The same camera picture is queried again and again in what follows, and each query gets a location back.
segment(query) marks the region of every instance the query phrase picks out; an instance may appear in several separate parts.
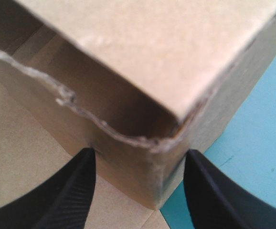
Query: black object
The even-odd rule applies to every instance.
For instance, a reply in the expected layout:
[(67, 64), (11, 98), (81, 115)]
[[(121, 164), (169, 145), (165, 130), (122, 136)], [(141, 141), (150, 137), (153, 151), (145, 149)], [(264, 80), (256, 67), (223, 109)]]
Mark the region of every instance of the black object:
[(196, 229), (276, 229), (276, 208), (242, 189), (197, 150), (187, 152), (184, 187)]
[(96, 184), (96, 159), (81, 150), (43, 184), (0, 208), (0, 229), (83, 229)]

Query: cardboard box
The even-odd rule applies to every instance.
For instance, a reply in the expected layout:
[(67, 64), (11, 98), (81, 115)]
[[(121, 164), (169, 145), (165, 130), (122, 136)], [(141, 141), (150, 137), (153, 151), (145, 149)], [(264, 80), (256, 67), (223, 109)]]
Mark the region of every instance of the cardboard box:
[(276, 54), (276, 0), (0, 0), (0, 82), (71, 155), (158, 209)]

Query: teal surface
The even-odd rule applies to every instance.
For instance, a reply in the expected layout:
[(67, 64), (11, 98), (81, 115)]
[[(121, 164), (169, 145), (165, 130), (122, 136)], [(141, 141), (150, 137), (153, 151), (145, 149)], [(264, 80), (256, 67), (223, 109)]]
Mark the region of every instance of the teal surface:
[[(276, 58), (205, 155), (227, 176), (276, 207)], [(171, 229), (193, 229), (183, 184), (162, 207)]]

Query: brown cardboard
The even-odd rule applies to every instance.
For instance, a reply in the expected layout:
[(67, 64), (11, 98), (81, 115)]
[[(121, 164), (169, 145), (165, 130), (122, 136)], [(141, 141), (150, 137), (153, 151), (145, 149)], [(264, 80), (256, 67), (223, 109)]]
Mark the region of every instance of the brown cardboard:
[[(71, 156), (0, 84), (0, 207), (29, 192)], [(159, 211), (125, 196), (101, 177), (86, 229), (168, 229)]]
[(94, 147), (98, 173), (154, 209), (276, 53), (276, 0), (18, 2), (58, 34), (29, 17), (14, 52), (0, 42), (0, 82), (68, 153)]

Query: box top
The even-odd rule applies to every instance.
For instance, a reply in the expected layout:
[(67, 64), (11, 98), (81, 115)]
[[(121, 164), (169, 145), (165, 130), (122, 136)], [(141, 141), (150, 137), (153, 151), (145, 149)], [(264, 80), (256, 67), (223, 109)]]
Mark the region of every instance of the box top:
[(276, 14), (276, 0), (16, 0), (181, 123)]

